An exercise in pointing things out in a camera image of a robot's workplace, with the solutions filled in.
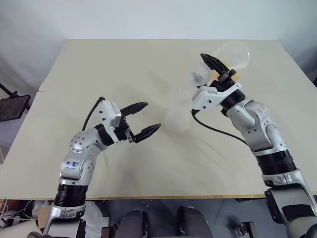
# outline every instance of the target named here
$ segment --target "white table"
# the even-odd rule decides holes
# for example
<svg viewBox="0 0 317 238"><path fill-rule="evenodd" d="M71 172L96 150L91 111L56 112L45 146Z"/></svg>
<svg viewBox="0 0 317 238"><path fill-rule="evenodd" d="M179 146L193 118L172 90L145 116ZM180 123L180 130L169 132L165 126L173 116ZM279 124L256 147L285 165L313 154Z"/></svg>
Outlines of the white table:
<svg viewBox="0 0 317 238"><path fill-rule="evenodd" d="M121 108L148 102L127 118L132 130L163 123L192 66L220 40L67 40L41 85L0 171L0 197L53 199L60 163L96 99ZM268 106L296 165L317 191L317 91L278 41L244 41L250 67L242 91ZM220 113L205 123L241 136ZM100 123L93 114L87 128ZM165 125L139 143L113 145L97 159L88 199L126 197L259 197L267 189L255 157L240 141L193 120L182 133Z"/></svg>

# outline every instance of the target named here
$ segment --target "black cable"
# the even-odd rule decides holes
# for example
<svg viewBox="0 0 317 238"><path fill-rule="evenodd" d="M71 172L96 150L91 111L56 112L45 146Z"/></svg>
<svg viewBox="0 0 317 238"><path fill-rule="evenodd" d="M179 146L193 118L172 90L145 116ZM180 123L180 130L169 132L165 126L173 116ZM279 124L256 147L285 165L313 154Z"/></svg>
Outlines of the black cable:
<svg viewBox="0 0 317 238"><path fill-rule="evenodd" d="M196 122L198 122L200 125L202 125L202 126L208 128L208 129L210 129L210 130L213 130L213 131L216 131L216 132L219 132L219 133L222 133L222 134L231 136L231 137L233 137L233 138L235 138L235 139L237 139L237 140L240 140L241 142L245 143L246 145L248 145L243 139L241 139L241 138L238 137L238 136L235 136L235 135L233 135L233 134L230 134L230 133L225 132L225 131L222 131L222 130L218 130L218 129L212 128L212 127L210 127L210 126L208 126L208 125L202 123L200 120L197 119L197 117L195 116L195 113L192 113L192 116L193 116L194 120L195 120Z"/></svg>
<svg viewBox="0 0 317 238"><path fill-rule="evenodd" d="M86 120L85 120L85 123L84 123L84 125L83 125L82 130L85 130L85 129L86 129L86 126L87 126L87 123L88 123L88 121L89 121L89 118L90 118L91 114L94 112L94 110L96 109L96 107L98 106L98 104L99 104L102 100L104 100L104 99L105 99L104 97L99 97L99 98L98 98L98 100L97 100L96 103L94 104L93 108L91 108L91 110L90 110L90 112L89 112L89 114L88 114L88 116L87 116L87 118L86 118Z"/></svg>

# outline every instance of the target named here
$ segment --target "floor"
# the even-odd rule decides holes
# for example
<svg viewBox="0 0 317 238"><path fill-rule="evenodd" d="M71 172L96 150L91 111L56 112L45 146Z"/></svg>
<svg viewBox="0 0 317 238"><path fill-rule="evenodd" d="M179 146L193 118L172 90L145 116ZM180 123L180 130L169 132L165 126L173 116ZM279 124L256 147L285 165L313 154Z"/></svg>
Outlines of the floor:
<svg viewBox="0 0 317 238"><path fill-rule="evenodd" d="M111 200L106 202L110 224L114 224L133 209L147 212L152 237L174 235L176 212L180 206L191 206L205 216L214 238L238 237L229 227L233 223L253 221L258 237L286 238L285 227L276 224L270 216L265 199L238 202L235 199L155 199Z"/></svg>

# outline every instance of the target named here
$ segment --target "white wall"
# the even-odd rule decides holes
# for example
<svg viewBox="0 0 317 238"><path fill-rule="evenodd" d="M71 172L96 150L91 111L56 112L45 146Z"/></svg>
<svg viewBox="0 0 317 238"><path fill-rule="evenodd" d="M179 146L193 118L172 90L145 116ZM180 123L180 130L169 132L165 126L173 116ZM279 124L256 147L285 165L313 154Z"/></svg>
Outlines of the white wall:
<svg viewBox="0 0 317 238"><path fill-rule="evenodd" d="M34 96L65 38L280 39L317 68L316 0L2 0L0 81Z"/></svg>

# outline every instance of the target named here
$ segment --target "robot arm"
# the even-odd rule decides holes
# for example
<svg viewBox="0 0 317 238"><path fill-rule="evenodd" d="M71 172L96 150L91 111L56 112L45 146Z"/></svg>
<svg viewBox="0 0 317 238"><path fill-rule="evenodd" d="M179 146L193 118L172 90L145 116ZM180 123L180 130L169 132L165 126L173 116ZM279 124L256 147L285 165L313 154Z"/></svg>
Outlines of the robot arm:
<svg viewBox="0 0 317 238"><path fill-rule="evenodd" d="M138 143L160 127L160 124L152 125L134 135L126 122L126 116L139 112L148 103L136 103L120 110L116 103L101 97L98 104L102 124L80 131L70 140L68 154L61 163L58 193L50 206L44 235L48 234L54 219L73 219L84 215L88 185L97 156L103 150L124 140Z"/></svg>
<svg viewBox="0 0 317 238"><path fill-rule="evenodd" d="M292 238L308 237L308 230L317 223L316 201L268 109L245 97L240 91L242 85L231 79L233 69L212 56L201 56L219 77L211 85L198 88L193 96L192 114L222 106L221 112L243 135L258 161L265 185L270 187L265 196L273 220L284 223Z"/></svg>

